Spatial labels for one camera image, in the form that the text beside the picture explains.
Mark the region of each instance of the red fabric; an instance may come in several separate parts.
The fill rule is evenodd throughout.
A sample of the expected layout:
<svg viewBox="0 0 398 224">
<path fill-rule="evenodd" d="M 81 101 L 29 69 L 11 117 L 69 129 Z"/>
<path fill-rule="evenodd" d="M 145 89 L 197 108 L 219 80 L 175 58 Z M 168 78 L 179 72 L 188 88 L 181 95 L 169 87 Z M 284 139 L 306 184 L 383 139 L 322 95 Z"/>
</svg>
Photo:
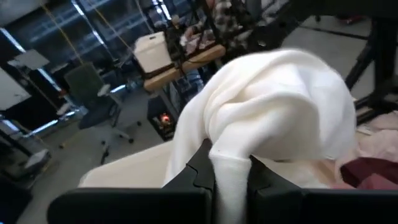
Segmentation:
<svg viewBox="0 0 398 224">
<path fill-rule="evenodd" d="M 398 163 L 384 159 L 360 157 L 351 161 L 340 168 L 341 176 L 345 183 L 362 189 L 390 189 L 391 184 L 398 184 Z"/>
</svg>

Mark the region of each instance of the gray floor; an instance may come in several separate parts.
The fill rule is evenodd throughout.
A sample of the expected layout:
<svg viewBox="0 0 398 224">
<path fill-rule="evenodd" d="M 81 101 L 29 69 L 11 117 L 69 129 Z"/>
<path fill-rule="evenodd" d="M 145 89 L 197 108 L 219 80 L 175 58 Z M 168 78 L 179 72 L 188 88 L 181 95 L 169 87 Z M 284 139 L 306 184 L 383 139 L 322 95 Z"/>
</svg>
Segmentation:
<svg viewBox="0 0 398 224">
<path fill-rule="evenodd" d="M 340 30 L 352 34 L 366 35 L 369 33 L 369 21 L 353 26 L 346 26 L 332 17 L 323 17 L 320 24 L 313 18 L 306 23 L 308 26 L 322 27 L 331 30 Z M 357 55 L 364 47 L 362 40 L 339 37 L 307 29 L 297 29 L 285 41 L 286 47 L 298 47 L 309 50 L 329 63 L 345 77 L 354 65 Z M 364 78 L 356 85 L 353 96 L 360 98 L 372 90 L 372 66 L 366 71 Z M 130 155 L 148 147 L 161 143 L 149 122 L 146 120 L 146 103 L 148 96 L 144 92 L 136 92 L 125 101 L 125 109 L 121 115 L 121 122 L 136 139 L 134 144 L 129 144 L 123 139 L 117 141 L 112 147 L 107 160 L 113 161 Z M 136 121 L 142 121 L 142 126 L 137 127 Z M 65 149 L 59 150 L 57 146 L 67 140 Z M 98 166 L 101 150 L 100 144 L 90 130 L 78 131 L 76 123 L 57 131 L 44 138 L 52 146 L 53 163 L 48 171 L 37 181 L 33 188 L 33 201 L 26 208 L 19 219 L 19 224 L 46 223 L 45 213 L 49 203 L 61 193 L 77 186 L 80 177 L 90 169 Z"/>
</svg>

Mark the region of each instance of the wooden table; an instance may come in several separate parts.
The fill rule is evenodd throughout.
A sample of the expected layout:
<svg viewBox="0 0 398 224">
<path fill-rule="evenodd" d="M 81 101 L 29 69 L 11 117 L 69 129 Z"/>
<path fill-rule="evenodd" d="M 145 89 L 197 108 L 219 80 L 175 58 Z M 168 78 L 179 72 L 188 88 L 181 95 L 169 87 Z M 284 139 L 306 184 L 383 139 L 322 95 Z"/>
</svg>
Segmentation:
<svg viewBox="0 0 398 224">
<path fill-rule="evenodd" d="M 189 59 L 182 64 L 182 70 L 185 73 L 188 73 L 194 69 L 198 69 L 212 61 L 215 61 L 218 67 L 221 67 L 220 58 L 225 55 L 226 49 L 222 45 L 216 45 L 194 57 Z M 171 68 L 161 74 L 148 79 L 144 82 L 144 88 L 147 91 L 156 91 L 159 96 L 162 98 L 163 102 L 165 103 L 167 109 L 169 109 L 170 114 L 173 116 L 175 120 L 178 120 L 179 113 L 174 108 L 173 104 L 166 96 L 165 92 L 163 91 L 162 87 L 170 82 L 178 79 L 181 77 L 181 72 L 179 69 Z"/>
</svg>

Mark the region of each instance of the office chair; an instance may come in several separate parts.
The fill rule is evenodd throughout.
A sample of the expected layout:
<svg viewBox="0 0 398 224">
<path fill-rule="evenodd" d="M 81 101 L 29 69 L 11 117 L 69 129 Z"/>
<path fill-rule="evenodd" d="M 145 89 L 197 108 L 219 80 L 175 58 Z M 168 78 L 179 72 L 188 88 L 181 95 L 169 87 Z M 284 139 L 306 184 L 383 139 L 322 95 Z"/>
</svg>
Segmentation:
<svg viewBox="0 0 398 224">
<path fill-rule="evenodd" d="M 104 84 L 92 63 L 85 63 L 65 75 L 65 80 L 70 87 L 70 94 L 79 104 L 83 105 L 88 112 L 83 115 L 79 123 L 79 129 L 95 128 L 104 129 L 105 133 L 110 131 L 125 138 L 129 143 L 134 139 L 124 131 L 116 127 L 122 109 L 122 102 L 113 93 L 109 92 L 110 85 Z M 58 115 L 65 114 L 68 106 L 63 106 Z M 101 165 L 109 155 L 109 142 L 111 138 L 107 135 L 101 139 L 103 145 L 103 156 Z"/>
</svg>

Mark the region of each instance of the yellow cable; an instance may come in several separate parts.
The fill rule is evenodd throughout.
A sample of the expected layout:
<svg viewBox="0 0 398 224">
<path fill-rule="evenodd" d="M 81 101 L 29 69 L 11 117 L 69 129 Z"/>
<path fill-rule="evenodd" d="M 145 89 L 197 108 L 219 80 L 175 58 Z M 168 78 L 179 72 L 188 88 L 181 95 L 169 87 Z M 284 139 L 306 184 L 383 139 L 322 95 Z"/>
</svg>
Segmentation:
<svg viewBox="0 0 398 224">
<path fill-rule="evenodd" d="M 93 6 L 91 0 L 87 0 L 87 2 L 90 6 Z M 132 48 L 126 43 L 126 41 L 123 40 L 123 38 L 118 34 L 118 32 L 116 32 L 113 26 L 105 19 L 104 15 L 102 15 L 102 13 L 99 12 L 97 8 L 93 7 L 93 9 L 97 12 L 100 18 L 106 23 L 106 25 L 116 34 L 119 40 L 132 52 Z"/>
<path fill-rule="evenodd" d="M 45 6 L 45 4 L 43 4 L 43 2 L 40 0 L 40 6 L 42 7 L 42 9 L 44 9 L 45 13 L 51 18 L 52 22 L 57 26 L 58 30 L 61 32 L 61 34 L 63 35 L 63 37 L 65 38 L 65 40 L 68 42 L 68 44 L 70 45 L 70 47 L 73 49 L 76 57 L 78 58 L 78 60 L 80 61 L 80 63 L 83 65 L 84 61 L 81 59 L 79 53 L 77 52 L 76 48 L 73 46 L 72 42 L 70 41 L 70 39 L 68 38 L 67 34 L 63 31 L 63 29 L 58 25 L 58 23 L 56 22 L 53 14 L 51 13 L 51 11 L 47 8 L 47 6 Z"/>
</svg>

